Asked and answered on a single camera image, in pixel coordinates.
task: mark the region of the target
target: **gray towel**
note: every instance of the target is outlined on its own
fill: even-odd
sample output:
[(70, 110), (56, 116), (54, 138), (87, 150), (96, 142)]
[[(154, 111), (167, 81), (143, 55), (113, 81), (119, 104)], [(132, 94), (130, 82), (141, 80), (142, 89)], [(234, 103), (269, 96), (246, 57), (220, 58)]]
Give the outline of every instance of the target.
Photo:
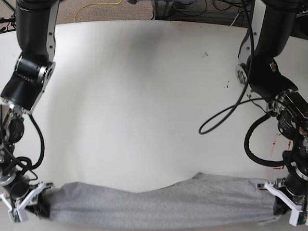
[(150, 192), (70, 183), (48, 195), (51, 219), (100, 228), (188, 229), (273, 219), (265, 180), (206, 175)]

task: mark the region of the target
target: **yellow cable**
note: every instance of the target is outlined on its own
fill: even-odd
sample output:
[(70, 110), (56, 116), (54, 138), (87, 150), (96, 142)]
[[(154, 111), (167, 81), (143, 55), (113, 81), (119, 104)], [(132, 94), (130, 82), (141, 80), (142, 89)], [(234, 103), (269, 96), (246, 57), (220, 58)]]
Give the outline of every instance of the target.
[(76, 22), (76, 17), (77, 17), (77, 14), (82, 11), (83, 9), (85, 9), (86, 7), (88, 6), (93, 6), (93, 5), (118, 5), (122, 2), (123, 0), (120, 0), (118, 2), (115, 2), (115, 3), (90, 3), (88, 5), (85, 5), (84, 7), (82, 7), (81, 9), (79, 9), (79, 11), (77, 11), (77, 13), (75, 14), (75, 18), (74, 18), (74, 23)]

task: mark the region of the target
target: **white table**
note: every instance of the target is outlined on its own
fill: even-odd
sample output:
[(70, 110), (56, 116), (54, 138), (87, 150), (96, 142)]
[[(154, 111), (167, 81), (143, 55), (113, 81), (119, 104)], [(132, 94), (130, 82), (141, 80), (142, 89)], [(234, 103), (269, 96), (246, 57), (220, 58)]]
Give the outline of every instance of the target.
[[(244, 152), (248, 128), (263, 115), (252, 104), (239, 106), (208, 135), (198, 134), (200, 125), (234, 104), (242, 90), (234, 66), (246, 29), (117, 21), (60, 25), (55, 33), (56, 69), (34, 111), (46, 143), (44, 162), (36, 171), (40, 180), (58, 187), (81, 181), (141, 192), (186, 180), (198, 171), (249, 178), (286, 176), (285, 169), (262, 167)], [(20, 49), (14, 32), (1, 35), (0, 44), (2, 89)], [(281, 73), (306, 100), (307, 59), (308, 41), (297, 38), (290, 38), (276, 59)], [(35, 162), (39, 137), (28, 118), (25, 127), (14, 154)], [(281, 160), (288, 140), (276, 133), (276, 119), (262, 124), (251, 138), (252, 151)], [(4, 208), (0, 214), (1, 228), (2, 222), (9, 227), (8, 218), (2, 217)], [(281, 223), (241, 227), (280, 226), (292, 229)], [(36, 218), (12, 230), (24, 228), (75, 230)]]

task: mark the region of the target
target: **gray carpet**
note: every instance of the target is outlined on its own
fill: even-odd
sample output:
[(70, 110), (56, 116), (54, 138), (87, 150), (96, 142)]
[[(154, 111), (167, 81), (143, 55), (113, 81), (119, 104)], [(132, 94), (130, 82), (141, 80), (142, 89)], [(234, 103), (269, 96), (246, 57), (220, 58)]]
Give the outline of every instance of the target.
[[(8, 0), (15, 6), (15, 0)], [(117, 0), (64, 0), (60, 3), (57, 24), (72, 23), (76, 12), (83, 6), (93, 2), (117, 2)], [(212, 0), (207, 0), (208, 10), (215, 10)], [(217, 1), (217, 6), (226, 8), (226, 4)], [(203, 11), (204, 0), (197, 0), (189, 9)], [(238, 8), (231, 7), (229, 12), (237, 12)], [(8, 18), (12, 12), (0, 1), (0, 17)], [(127, 0), (119, 5), (94, 5), (83, 9), (77, 16), (77, 22), (109, 21), (109, 20), (150, 20), (152, 18), (152, 5), (150, 1), (140, 0), (136, 5), (131, 5)]]

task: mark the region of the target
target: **fabric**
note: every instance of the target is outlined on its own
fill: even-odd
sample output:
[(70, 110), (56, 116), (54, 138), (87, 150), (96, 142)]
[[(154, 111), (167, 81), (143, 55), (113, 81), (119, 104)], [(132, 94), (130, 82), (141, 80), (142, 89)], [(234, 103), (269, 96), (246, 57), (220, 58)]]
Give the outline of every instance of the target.
[(274, 219), (265, 180), (198, 173), (150, 192), (70, 183), (48, 196), (51, 219), (100, 228), (187, 229)]

